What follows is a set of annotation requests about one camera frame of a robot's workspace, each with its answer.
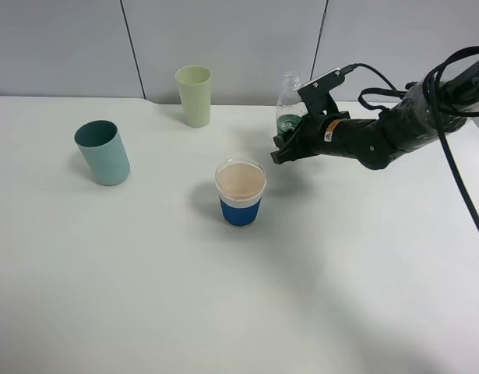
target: black cable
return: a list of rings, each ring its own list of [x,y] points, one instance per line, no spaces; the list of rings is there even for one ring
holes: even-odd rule
[[[440,116],[440,113],[448,114],[448,115],[455,115],[458,117],[479,117],[479,112],[463,112],[457,111],[453,109],[447,109],[444,107],[439,106],[440,101],[440,81],[442,78],[442,74],[445,71],[448,65],[459,61],[461,59],[479,55],[479,47],[469,47],[464,48],[449,58],[442,64],[438,65],[434,68],[430,73],[424,78],[423,82],[423,94],[426,101],[431,106],[431,115],[433,117],[433,122],[435,123],[436,130],[438,133],[438,137],[440,139],[440,143],[442,144],[443,152],[445,153],[447,162],[449,163],[450,170],[452,171],[453,177],[456,180],[457,187],[459,188],[460,194],[463,197],[463,200],[466,204],[467,209],[470,212],[471,217],[473,218],[473,222],[479,232],[479,215],[474,207],[473,201],[470,198],[469,193],[467,192],[466,186],[464,185],[463,179],[460,176],[459,169],[457,168],[456,162],[454,161],[454,157],[452,155],[452,151],[450,150],[449,143],[447,142],[445,130],[443,127],[443,122]]]
[[[341,69],[341,72],[343,74],[348,74],[349,72],[353,72],[356,68],[361,67],[361,68],[366,68],[368,70],[371,70],[374,74],[379,76],[382,80],[386,82],[386,84],[389,86],[394,91],[398,91],[396,87],[391,83],[388,78],[386,78],[383,74],[381,74],[377,69],[374,69],[372,66],[367,65],[367,64],[351,64],[349,66],[345,66],[344,68]]]
[[[387,97],[397,97],[399,99],[403,99],[407,92],[406,91],[398,91],[398,90],[387,90],[385,88],[366,88],[365,90],[361,91],[361,94],[358,95],[358,102],[361,105],[368,109],[369,111],[380,110],[387,112],[389,108],[385,107],[384,105],[372,105],[369,104],[365,99],[364,95],[379,95],[379,96],[387,96]]]

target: cup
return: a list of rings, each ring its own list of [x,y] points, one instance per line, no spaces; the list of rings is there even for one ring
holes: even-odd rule
[[[252,224],[266,186],[262,167],[254,161],[233,158],[220,164],[215,182],[225,221],[235,228]]]
[[[186,66],[175,73],[185,120],[191,127],[210,123],[211,71],[203,66]]]
[[[120,132],[113,122],[94,121],[80,127],[75,143],[100,185],[118,185],[130,174]]]

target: clear plastic bottle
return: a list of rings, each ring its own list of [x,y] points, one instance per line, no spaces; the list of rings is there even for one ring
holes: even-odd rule
[[[283,79],[283,90],[276,106],[277,134],[295,129],[301,117],[308,111],[298,95],[301,87],[300,75],[297,72],[286,72]]]

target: white table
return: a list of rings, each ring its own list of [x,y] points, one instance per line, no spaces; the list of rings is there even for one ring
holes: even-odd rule
[[[479,237],[438,143],[277,166],[273,108],[212,117],[0,97],[0,374],[479,374]],[[132,164],[115,187],[73,142],[100,118]],[[449,141],[479,210],[479,130]],[[213,184],[233,156],[268,178],[246,229]]]

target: white cup rim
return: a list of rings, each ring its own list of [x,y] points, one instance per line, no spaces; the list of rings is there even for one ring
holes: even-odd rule
[[[246,164],[246,165],[250,165],[250,166],[253,166],[254,168],[259,169],[263,174],[263,185],[262,185],[262,187],[260,187],[260,189],[258,189],[257,191],[244,193],[244,194],[237,194],[237,193],[233,193],[231,191],[227,191],[224,187],[222,187],[218,183],[218,174],[221,173],[222,170],[224,170],[226,167],[228,167],[232,164]],[[231,200],[247,202],[248,200],[256,199],[265,190],[266,183],[267,183],[267,178],[265,176],[265,171],[263,170],[262,165],[260,165],[257,162],[254,162],[252,160],[248,160],[248,159],[242,158],[242,157],[229,158],[228,160],[225,160],[224,162],[222,162],[218,166],[217,170],[215,171],[215,184],[217,185],[218,191],[222,195],[224,195],[225,197],[227,197],[228,199],[231,199]]]

